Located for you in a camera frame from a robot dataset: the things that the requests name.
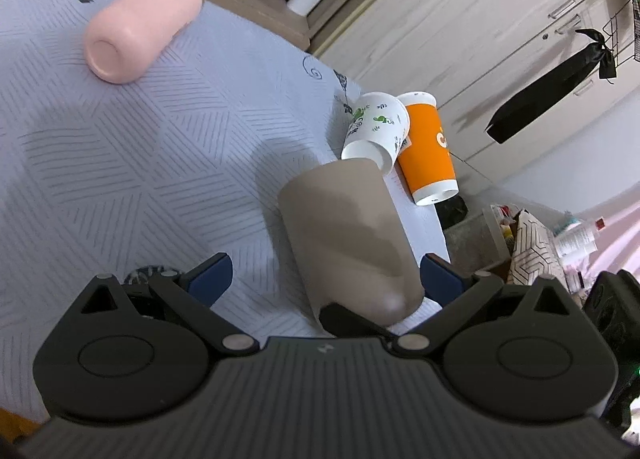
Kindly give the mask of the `geometric patterned bag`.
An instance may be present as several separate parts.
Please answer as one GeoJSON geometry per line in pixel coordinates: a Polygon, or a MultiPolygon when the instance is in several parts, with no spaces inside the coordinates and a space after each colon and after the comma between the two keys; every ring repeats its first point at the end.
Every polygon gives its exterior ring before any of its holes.
{"type": "Polygon", "coordinates": [[[518,226],[508,282],[530,286],[539,276],[551,276],[568,289],[551,231],[525,209],[518,212],[516,220],[518,226]]]}

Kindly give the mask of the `taupe metal tumbler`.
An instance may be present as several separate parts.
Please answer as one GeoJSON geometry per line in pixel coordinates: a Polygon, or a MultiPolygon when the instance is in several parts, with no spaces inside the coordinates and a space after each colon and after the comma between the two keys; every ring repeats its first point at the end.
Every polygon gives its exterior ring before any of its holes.
{"type": "Polygon", "coordinates": [[[374,162],[323,164],[284,185],[278,201],[314,317],[338,304],[390,327],[419,309],[419,265],[374,162]]]}

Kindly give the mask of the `orange paper cup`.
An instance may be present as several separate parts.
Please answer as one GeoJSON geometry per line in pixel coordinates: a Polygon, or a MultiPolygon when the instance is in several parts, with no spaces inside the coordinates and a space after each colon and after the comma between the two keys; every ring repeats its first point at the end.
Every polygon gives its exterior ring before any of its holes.
{"type": "Polygon", "coordinates": [[[448,143],[437,110],[436,98],[427,92],[401,94],[410,128],[397,161],[413,202],[418,207],[435,205],[459,191],[448,143]]]}

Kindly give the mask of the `white patterned tablecloth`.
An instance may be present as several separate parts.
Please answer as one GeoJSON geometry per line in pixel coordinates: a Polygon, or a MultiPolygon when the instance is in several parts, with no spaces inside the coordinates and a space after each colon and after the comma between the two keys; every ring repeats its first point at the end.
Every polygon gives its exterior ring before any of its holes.
{"type": "Polygon", "coordinates": [[[84,57],[114,0],[1,0],[1,406],[47,419],[43,340],[93,276],[233,264],[214,309],[258,339],[315,337],[278,210],[336,160],[360,87],[215,4],[145,74],[115,86],[84,57]]]}

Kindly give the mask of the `wooden wardrobe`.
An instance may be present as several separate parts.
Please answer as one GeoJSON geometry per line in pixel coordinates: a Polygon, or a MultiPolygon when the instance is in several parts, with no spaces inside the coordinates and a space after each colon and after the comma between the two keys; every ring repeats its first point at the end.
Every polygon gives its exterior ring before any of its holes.
{"type": "Polygon", "coordinates": [[[604,26],[625,0],[367,0],[314,52],[366,91],[426,91],[454,158],[461,193],[472,196],[568,141],[638,88],[639,66],[589,76],[512,140],[486,132],[511,96],[588,42],[576,29],[604,26]]]}

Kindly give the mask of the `pink tumbler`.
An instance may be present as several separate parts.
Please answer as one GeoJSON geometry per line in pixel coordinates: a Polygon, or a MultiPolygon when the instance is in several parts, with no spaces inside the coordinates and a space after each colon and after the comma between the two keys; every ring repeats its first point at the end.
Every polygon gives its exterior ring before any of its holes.
{"type": "Polygon", "coordinates": [[[176,34],[198,17],[204,0],[115,0],[90,20],[85,60],[101,80],[141,78],[176,34]]]}

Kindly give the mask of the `white floral paper cup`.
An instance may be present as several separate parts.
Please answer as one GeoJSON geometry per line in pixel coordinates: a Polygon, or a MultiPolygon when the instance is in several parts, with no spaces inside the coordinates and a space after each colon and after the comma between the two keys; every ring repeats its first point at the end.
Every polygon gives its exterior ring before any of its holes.
{"type": "Polygon", "coordinates": [[[408,110],[399,98],[383,92],[364,93],[356,101],[341,159],[372,160],[387,175],[409,128],[408,110]]]}

